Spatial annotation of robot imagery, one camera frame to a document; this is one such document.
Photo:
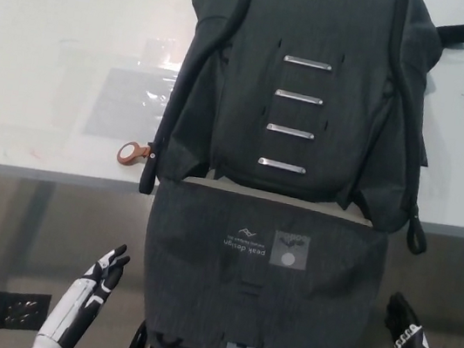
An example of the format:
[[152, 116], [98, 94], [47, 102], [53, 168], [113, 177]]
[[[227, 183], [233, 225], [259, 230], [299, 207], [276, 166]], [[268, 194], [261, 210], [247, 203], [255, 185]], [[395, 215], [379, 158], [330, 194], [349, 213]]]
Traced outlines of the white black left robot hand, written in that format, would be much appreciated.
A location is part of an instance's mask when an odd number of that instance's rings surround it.
[[74, 348], [122, 278], [130, 261], [120, 245], [76, 279], [45, 319], [31, 348]]

